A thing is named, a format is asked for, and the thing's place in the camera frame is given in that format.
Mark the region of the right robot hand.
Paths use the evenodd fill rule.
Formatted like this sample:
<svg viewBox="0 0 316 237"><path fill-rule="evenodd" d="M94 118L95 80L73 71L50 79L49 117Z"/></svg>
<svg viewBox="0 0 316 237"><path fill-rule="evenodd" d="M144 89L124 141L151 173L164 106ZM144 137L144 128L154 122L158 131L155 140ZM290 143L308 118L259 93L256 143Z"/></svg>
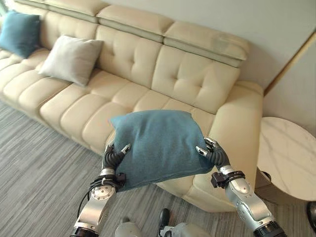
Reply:
<svg viewBox="0 0 316 237"><path fill-rule="evenodd" d="M205 157L209 162L214 164L218 170L224 166L229 166L229 158L224 149L214 139L204 137L206 149L196 146L195 149L198 154Z"/></svg>

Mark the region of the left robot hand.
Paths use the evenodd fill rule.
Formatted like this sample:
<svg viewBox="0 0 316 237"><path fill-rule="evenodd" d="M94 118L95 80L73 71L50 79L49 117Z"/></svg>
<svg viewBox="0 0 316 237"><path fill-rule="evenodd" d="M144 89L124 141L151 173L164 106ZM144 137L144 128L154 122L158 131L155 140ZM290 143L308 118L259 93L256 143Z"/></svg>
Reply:
<svg viewBox="0 0 316 237"><path fill-rule="evenodd" d="M130 149L131 144L127 144L122 150L116 153L114 151L114 142L109 143L102 155L102 171L105 169L112 169L113 171L116 171L117 167L121 164Z"/></svg>

